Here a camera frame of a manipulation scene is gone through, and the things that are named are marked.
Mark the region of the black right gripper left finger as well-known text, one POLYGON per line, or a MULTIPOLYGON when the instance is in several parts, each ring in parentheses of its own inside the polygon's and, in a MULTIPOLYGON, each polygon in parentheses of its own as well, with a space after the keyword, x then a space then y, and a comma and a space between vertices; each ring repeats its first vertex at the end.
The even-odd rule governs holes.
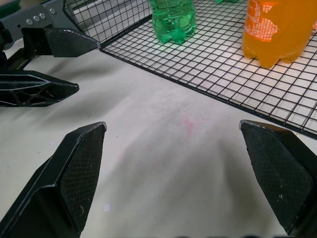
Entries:
POLYGON ((2 238, 78 238, 99 180, 106 123, 68 133, 0 222, 2 238))

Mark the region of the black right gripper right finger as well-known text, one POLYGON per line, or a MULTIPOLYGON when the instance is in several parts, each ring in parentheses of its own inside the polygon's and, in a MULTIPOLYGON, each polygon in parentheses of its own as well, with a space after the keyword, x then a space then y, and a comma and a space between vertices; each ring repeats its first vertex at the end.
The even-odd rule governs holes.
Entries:
POLYGON ((317 236, 317 156, 292 131, 241 120, 251 165, 277 220, 289 236, 317 236))

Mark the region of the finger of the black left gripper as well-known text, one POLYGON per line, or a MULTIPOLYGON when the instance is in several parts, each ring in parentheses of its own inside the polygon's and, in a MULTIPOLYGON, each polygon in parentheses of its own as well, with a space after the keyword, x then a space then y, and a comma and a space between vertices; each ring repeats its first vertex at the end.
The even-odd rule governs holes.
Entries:
POLYGON ((47 107, 79 91, 79 85, 33 70, 0 73, 1 107, 47 107))
POLYGON ((75 58, 98 49, 100 42, 71 28, 23 28, 24 48, 34 56, 75 58))

